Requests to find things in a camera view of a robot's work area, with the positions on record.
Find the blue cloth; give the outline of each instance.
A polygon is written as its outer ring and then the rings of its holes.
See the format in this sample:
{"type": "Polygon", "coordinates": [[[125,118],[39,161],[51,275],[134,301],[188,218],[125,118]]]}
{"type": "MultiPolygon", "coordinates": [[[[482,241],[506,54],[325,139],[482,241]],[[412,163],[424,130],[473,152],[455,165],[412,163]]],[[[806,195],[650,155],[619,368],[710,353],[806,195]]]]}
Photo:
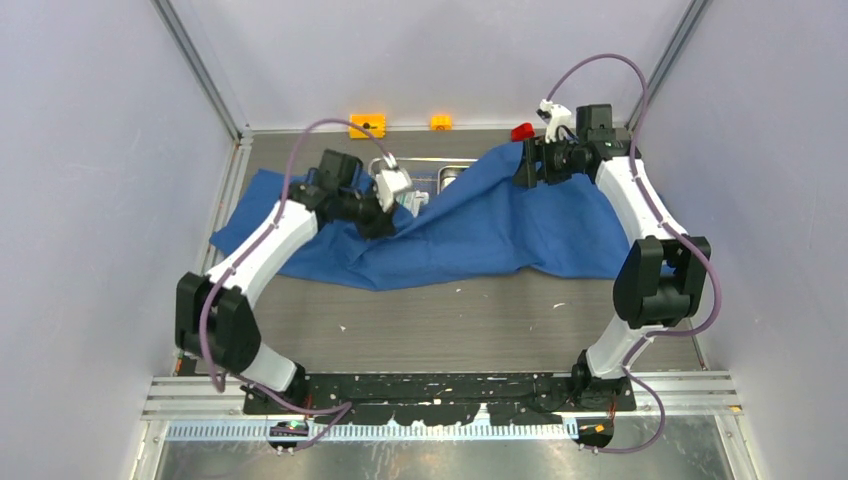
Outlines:
{"type": "MultiPolygon", "coordinates": [[[[398,233],[363,240],[349,223],[325,226],[280,270],[290,277],[393,290],[532,267],[558,277],[615,278],[629,245],[607,199],[585,175],[533,189],[512,185],[521,144],[486,153],[398,233]]],[[[283,175],[260,170],[210,242],[230,254],[279,198],[283,175]]]]}

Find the cable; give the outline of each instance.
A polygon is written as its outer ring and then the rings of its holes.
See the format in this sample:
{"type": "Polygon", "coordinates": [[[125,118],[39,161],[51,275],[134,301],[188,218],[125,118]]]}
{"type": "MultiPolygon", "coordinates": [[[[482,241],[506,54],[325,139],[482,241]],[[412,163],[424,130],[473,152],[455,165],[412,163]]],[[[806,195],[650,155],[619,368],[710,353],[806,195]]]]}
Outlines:
{"type": "MultiPolygon", "coordinates": [[[[295,144],[292,147],[292,151],[289,154],[288,163],[286,164],[286,174],[285,174],[285,177],[283,178],[283,190],[280,193],[280,208],[277,210],[277,213],[274,215],[273,224],[269,225],[265,229],[265,231],[262,232],[262,234],[253,243],[251,243],[250,246],[247,247],[247,249],[245,249],[244,253],[239,255],[239,257],[236,258],[233,261],[232,266],[230,268],[228,268],[224,272],[224,274],[221,275],[221,278],[218,279],[218,281],[215,282],[215,284],[212,286],[212,289],[210,290],[209,295],[206,296],[206,300],[203,302],[203,309],[200,312],[200,326],[199,326],[199,330],[200,330],[200,352],[201,352],[201,356],[203,357],[203,361],[206,363],[206,367],[209,371],[209,379],[211,380],[212,385],[215,387],[215,390],[217,390],[218,393],[224,392],[224,389],[226,387],[226,380],[225,380],[226,374],[225,373],[221,374],[220,377],[219,377],[219,375],[217,373],[218,370],[217,370],[217,367],[215,365],[215,362],[212,360],[211,349],[209,348],[209,335],[208,335],[207,330],[209,328],[209,313],[212,310],[212,302],[215,300],[215,297],[218,295],[218,292],[221,291],[221,288],[223,287],[223,285],[227,281],[227,279],[230,278],[230,276],[233,275],[236,272],[236,269],[238,269],[239,265],[241,265],[242,262],[247,260],[247,258],[250,256],[250,254],[253,253],[259,247],[259,245],[261,245],[262,242],[266,238],[268,238],[268,236],[271,234],[271,232],[274,231],[275,225],[277,223],[279,223],[280,219],[283,217],[283,211],[286,207],[286,199],[288,198],[288,194],[289,194],[289,183],[291,182],[292,169],[294,168],[294,159],[297,157],[297,152],[300,150],[301,145],[303,144],[304,140],[306,140],[306,137],[309,135],[309,133],[311,133],[317,127],[320,127],[321,125],[326,125],[326,124],[329,124],[329,123],[338,123],[338,124],[346,125],[350,128],[355,128],[355,129],[359,130],[364,135],[366,135],[368,138],[370,138],[375,144],[377,144],[377,147],[383,153],[384,157],[392,158],[392,159],[394,158],[391,155],[391,153],[389,153],[389,151],[386,149],[386,146],[383,145],[383,143],[379,139],[377,139],[377,137],[375,137],[371,132],[369,132],[368,130],[366,130],[366,129],[364,129],[364,128],[360,127],[359,125],[356,125],[352,122],[349,122],[347,120],[338,119],[338,118],[325,118],[325,119],[322,119],[322,120],[318,120],[317,122],[306,127],[306,129],[303,130],[303,132],[300,134],[300,136],[297,137],[297,141],[295,141],[295,144]]],[[[249,380],[244,379],[242,377],[239,377],[238,375],[235,375],[235,376],[237,378],[241,379],[242,381],[250,382],[249,380]]],[[[314,445],[315,442],[319,438],[323,437],[330,430],[330,428],[332,428],[339,421],[341,421],[342,417],[344,417],[345,414],[347,414],[347,412],[352,408],[352,404],[350,402],[346,402],[346,403],[343,403],[343,404],[341,404],[337,407],[333,407],[333,408],[329,408],[329,409],[308,410],[308,409],[298,407],[296,405],[293,405],[293,404],[283,400],[274,391],[272,391],[270,388],[268,388],[264,385],[261,385],[261,384],[258,384],[258,383],[252,383],[252,384],[257,389],[259,389],[260,391],[262,391],[263,393],[268,395],[271,399],[273,399],[278,404],[280,404],[280,406],[282,406],[283,408],[286,408],[286,409],[289,409],[289,410],[292,410],[292,411],[295,411],[295,412],[298,412],[298,413],[302,413],[304,415],[330,415],[330,414],[333,414],[333,413],[337,413],[336,417],[327,425],[327,427],[323,431],[321,431],[321,433],[316,435],[311,440],[298,445],[294,449],[294,451],[303,450],[304,448],[308,448],[308,447],[314,445]]]]}
{"type": "Polygon", "coordinates": [[[636,119],[636,127],[633,129],[633,134],[631,136],[630,141],[630,152],[629,152],[629,160],[630,160],[630,173],[633,175],[633,180],[636,182],[639,191],[642,193],[642,197],[645,199],[645,202],[648,204],[648,207],[651,209],[651,212],[654,214],[654,218],[656,218],[657,222],[663,227],[663,230],[668,232],[669,235],[673,236],[677,241],[683,244],[695,258],[698,259],[699,262],[704,266],[704,269],[707,271],[707,275],[710,277],[710,283],[713,286],[713,308],[710,311],[707,319],[704,320],[701,325],[691,330],[686,330],[683,332],[673,332],[673,331],[653,331],[648,332],[642,337],[638,342],[636,342],[633,347],[627,352],[627,355],[624,356],[624,360],[622,361],[622,369],[624,370],[624,374],[627,375],[630,380],[645,389],[654,400],[657,402],[657,406],[660,410],[660,425],[657,428],[657,432],[652,436],[648,441],[639,445],[637,447],[630,448],[600,448],[599,452],[603,453],[636,453],[641,452],[642,450],[650,447],[654,444],[654,442],[659,439],[660,435],[662,435],[663,430],[665,429],[665,407],[662,404],[662,400],[660,400],[660,396],[655,392],[651,387],[649,387],[645,382],[636,378],[630,372],[630,362],[640,348],[645,344],[645,342],[649,341],[652,337],[666,336],[666,337],[692,337],[695,336],[704,330],[710,328],[713,323],[715,323],[716,318],[718,318],[718,314],[721,311],[721,284],[718,280],[718,273],[715,271],[715,268],[710,263],[709,259],[696,247],[689,239],[687,239],[683,234],[674,229],[671,225],[669,225],[668,221],[663,217],[660,213],[659,206],[654,202],[654,199],[651,198],[651,195],[648,193],[648,189],[645,186],[644,181],[639,176],[639,172],[636,164],[636,145],[639,143],[639,135],[642,132],[642,125],[644,124],[645,115],[648,112],[648,82],[645,80],[645,75],[642,73],[642,70],[639,68],[636,63],[634,63],[629,58],[624,55],[619,55],[617,53],[601,53],[598,55],[593,55],[585,60],[578,62],[576,65],[571,67],[570,70],[565,72],[562,78],[554,85],[551,89],[550,93],[548,93],[547,100],[550,101],[554,94],[557,92],[559,87],[565,82],[568,77],[570,77],[574,72],[583,67],[584,65],[594,62],[596,60],[611,58],[614,60],[619,60],[626,63],[630,68],[636,72],[636,76],[639,77],[639,83],[642,86],[642,99],[641,99],[641,109],[639,110],[639,117],[636,119]]]}

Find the robotic arm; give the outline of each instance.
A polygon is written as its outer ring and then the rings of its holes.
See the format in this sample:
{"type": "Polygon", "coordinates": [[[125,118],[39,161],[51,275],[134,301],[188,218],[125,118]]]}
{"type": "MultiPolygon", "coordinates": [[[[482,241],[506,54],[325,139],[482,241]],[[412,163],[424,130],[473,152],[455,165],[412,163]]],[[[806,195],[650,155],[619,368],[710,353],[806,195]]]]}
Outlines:
{"type": "Polygon", "coordinates": [[[395,233],[395,196],[412,189],[409,174],[392,157],[364,192],[357,191],[359,158],[325,150],[305,181],[293,182],[262,224],[235,252],[205,275],[186,273],[177,284],[176,344],[201,354],[200,316],[212,286],[226,276],[209,313],[207,338],[216,365],[297,399],[305,370],[262,342],[253,308],[262,290],[288,259],[327,223],[353,222],[366,239],[395,233]],[[284,214],[278,212],[285,202],[284,214]],[[238,264],[234,272],[233,265],[238,264]]]}
{"type": "MultiPolygon", "coordinates": [[[[540,116],[550,118],[543,113],[540,116]]],[[[551,125],[555,125],[554,118],[550,118],[549,130],[551,125]]],[[[697,312],[706,269],[656,221],[631,172],[630,134],[624,128],[612,126],[612,107],[579,107],[576,137],[551,141],[546,133],[544,137],[524,140],[521,164],[513,183],[532,188],[539,181],[556,184],[582,173],[589,176],[612,204],[631,249],[613,286],[616,315],[601,338],[580,354],[572,367],[572,380],[575,397],[584,391],[620,394],[626,383],[623,362],[628,352],[648,332],[672,328],[697,312]]],[[[676,231],[687,235],[651,186],[641,159],[636,160],[636,174],[663,218],[676,231]]],[[[688,237],[709,258],[710,245],[706,238],[688,237]]],[[[645,342],[630,361],[647,345],[645,342]]]]}

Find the metal corner post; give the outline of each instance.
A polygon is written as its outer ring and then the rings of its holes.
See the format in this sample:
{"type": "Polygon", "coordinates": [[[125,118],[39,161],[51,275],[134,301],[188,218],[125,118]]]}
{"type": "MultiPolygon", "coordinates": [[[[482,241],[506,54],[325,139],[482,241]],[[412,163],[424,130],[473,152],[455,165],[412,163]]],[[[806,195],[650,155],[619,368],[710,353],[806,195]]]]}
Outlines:
{"type": "MultiPolygon", "coordinates": [[[[680,23],[677,25],[677,29],[671,36],[671,41],[668,43],[668,46],[666,46],[662,57],[660,57],[657,67],[651,74],[651,78],[648,79],[649,105],[654,100],[654,97],[663,82],[665,82],[669,72],[671,72],[672,67],[683,52],[683,47],[686,46],[686,42],[688,42],[692,37],[692,33],[698,26],[698,22],[701,20],[704,12],[706,12],[707,7],[709,7],[711,3],[712,0],[692,0],[689,3],[689,6],[686,8],[686,12],[683,14],[683,17],[680,19],[680,23]]],[[[632,130],[636,127],[639,115],[642,114],[641,105],[641,101],[636,102],[636,107],[633,109],[633,113],[630,114],[630,119],[627,121],[627,128],[632,130]]]]}
{"type": "Polygon", "coordinates": [[[171,33],[171,36],[174,38],[177,47],[183,54],[183,58],[185,58],[186,62],[188,62],[192,74],[200,84],[200,88],[203,90],[203,93],[206,94],[206,98],[209,99],[209,102],[212,104],[212,108],[215,109],[215,112],[224,124],[224,128],[227,129],[227,132],[233,139],[239,139],[242,133],[241,129],[238,125],[236,125],[236,121],[233,118],[232,113],[230,113],[230,110],[227,108],[223,97],[221,97],[218,88],[215,86],[215,82],[212,81],[212,76],[203,64],[203,60],[200,58],[200,54],[198,53],[197,48],[195,48],[194,43],[191,41],[185,26],[182,21],[180,21],[180,17],[177,15],[173,3],[171,0],[150,0],[150,3],[152,3],[156,8],[156,11],[159,12],[159,16],[162,18],[162,23],[165,24],[168,31],[171,33]]]}

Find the red block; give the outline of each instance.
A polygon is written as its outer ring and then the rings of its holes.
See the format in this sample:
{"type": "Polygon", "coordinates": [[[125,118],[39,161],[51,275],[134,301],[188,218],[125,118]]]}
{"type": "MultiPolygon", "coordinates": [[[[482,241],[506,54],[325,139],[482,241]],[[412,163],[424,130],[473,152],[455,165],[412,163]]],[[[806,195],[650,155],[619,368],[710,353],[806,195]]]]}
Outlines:
{"type": "Polygon", "coordinates": [[[522,123],[521,125],[512,129],[512,137],[513,142],[520,142],[527,138],[533,138],[536,136],[536,130],[533,129],[533,125],[530,123],[522,123]]]}

